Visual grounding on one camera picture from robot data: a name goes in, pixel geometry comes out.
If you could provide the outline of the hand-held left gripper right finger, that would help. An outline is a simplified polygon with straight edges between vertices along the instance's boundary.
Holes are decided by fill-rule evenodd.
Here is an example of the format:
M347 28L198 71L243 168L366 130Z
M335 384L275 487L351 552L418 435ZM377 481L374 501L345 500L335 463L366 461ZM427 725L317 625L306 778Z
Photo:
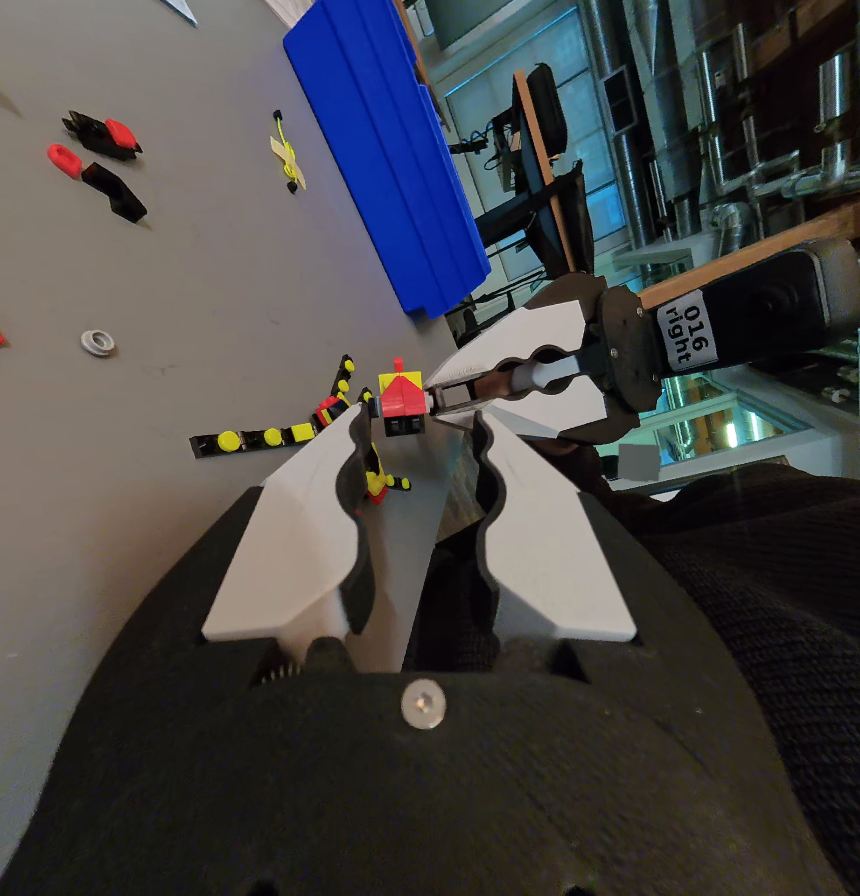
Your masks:
M491 630L516 639L628 643L637 634L580 490L484 410L472 447L478 571L491 594Z

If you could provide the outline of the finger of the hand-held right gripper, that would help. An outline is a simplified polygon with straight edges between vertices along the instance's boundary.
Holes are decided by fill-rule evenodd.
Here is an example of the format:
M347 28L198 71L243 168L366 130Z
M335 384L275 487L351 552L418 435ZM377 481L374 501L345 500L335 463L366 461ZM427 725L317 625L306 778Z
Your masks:
M606 420L603 393L590 377L574 375L556 386L477 397L436 409L431 417L449 427L469 430L475 414L483 411L514 434L530 440L564 438L572 429Z
M578 300L517 308L457 349L424 379L426 389L446 389L491 374L502 364L531 361L540 352L579 351L586 317Z

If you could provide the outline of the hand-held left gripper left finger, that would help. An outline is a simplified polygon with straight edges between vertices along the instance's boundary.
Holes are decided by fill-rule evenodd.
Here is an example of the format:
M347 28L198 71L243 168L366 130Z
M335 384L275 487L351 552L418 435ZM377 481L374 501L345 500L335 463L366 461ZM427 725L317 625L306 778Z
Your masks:
M207 641L308 651L362 634L376 593L360 513L370 448L369 412L353 405L265 480L203 624Z

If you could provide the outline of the small red yellow lego assembly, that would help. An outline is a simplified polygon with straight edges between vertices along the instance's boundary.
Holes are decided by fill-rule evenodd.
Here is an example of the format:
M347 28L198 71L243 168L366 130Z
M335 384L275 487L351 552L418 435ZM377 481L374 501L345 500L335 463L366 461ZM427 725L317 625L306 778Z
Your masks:
M401 357L393 359L393 369L378 377L378 388L364 392L371 417L381 422L388 438L424 435L429 415L429 395L419 371L405 369Z

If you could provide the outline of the black yellow lego spider model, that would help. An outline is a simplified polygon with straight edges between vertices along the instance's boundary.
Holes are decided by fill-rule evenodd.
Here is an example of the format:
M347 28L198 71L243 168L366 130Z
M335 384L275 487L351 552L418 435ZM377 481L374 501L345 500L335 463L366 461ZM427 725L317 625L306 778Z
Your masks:
M333 380L328 397L313 410L308 422L286 428L269 427L257 430L225 430L215 434L200 434L189 439L194 456L198 459L247 454L278 450L297 446L315 439L335 420L354 404L363 405L364 392L374 391L364 388L358 393L350 392L350 381L356 370L355 361L343 355Z

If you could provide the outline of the black angled lego piece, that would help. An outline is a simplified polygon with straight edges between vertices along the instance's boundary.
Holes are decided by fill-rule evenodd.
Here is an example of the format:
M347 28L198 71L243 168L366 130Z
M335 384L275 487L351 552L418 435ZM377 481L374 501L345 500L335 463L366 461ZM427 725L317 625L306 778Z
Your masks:
M80 173L80 180L106 196L111 211L137 224L147 216L147 208L124 181L99 163L91 163Z

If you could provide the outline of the black lego piece red top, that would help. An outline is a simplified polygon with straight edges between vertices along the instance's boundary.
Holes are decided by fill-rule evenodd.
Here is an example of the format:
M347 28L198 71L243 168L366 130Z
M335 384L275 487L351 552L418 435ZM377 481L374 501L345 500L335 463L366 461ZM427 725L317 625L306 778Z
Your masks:
M115 119L101 121L70 110L63 124L88 151L122 162L134 161L142 153L132 130Z

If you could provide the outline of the person's right hand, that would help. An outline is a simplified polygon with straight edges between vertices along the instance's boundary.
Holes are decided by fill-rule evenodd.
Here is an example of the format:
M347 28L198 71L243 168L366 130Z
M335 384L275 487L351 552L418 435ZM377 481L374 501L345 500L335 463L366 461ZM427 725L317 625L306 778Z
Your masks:
M485 405L499 398L510 398L515 392L513 388L514 369L494 371L474 379L468 386L468 392L475 403Z

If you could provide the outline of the wooden beam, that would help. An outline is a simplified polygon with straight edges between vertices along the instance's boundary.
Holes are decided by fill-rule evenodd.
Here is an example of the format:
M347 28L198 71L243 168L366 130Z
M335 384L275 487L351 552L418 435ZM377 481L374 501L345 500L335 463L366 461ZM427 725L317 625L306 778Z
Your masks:
M818 218L760 240L727 256L719 257L689 272L646 287L638 297L643 308L647 310L657 308L676 297L682 297L714 280L737 273L806 241L831 238L847 241L860 238L860 200L840 206Z

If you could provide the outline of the wooden-top background desk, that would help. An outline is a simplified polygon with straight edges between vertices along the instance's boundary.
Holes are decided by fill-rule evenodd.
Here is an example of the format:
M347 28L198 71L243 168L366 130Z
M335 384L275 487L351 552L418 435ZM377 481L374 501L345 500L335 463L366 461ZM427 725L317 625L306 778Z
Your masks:
M513 86L518 96L518 102L515 105L518 106L519 112L521 151L527 185L530 187L536 185L542 188L549 188L554 183L555 178L549 163L545 141L536 115L536 108L523 69L518 69L513 73ZM557 230L559 251L563 255L564 263L567 264L568 270L574 273L579 268L570 245L559 196L556 193L551 193L548 196L547 203L552 221Z

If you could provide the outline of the silver ventilation ducts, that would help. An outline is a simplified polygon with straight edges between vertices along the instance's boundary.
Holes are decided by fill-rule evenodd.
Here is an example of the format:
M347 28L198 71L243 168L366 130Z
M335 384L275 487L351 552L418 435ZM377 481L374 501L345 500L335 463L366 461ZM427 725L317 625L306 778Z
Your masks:
M578 2L634 248L860 198L860 1Z

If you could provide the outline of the blue plastic bin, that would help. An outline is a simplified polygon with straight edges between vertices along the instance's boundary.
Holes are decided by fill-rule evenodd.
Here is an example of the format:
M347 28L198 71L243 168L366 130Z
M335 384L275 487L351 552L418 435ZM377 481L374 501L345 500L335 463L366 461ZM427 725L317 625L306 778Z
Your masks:
M403 311L443 317L491 264L397 7L316 2L283 45Z

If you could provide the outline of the person's black knit sweater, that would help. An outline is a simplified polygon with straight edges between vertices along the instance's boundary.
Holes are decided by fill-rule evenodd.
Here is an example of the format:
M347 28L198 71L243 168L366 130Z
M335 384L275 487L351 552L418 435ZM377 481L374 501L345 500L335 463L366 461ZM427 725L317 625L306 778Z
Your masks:
M554 462L639 633L505 645L481 522L439 543L406 668L467 707L420 894L860 894L860 481L773 463L666 503Z

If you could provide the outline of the beige tape piece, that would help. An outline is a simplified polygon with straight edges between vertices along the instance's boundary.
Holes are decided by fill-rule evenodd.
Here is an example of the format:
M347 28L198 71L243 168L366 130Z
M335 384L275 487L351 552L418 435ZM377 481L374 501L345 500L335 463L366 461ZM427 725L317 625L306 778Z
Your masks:
M295 152L292 145L281 137L280 139L271 136L269 138L271 151L282 163L282 170L287 178L288 189L292 193L296 193L299 189L305 190L306 185L304 176L299 167Z

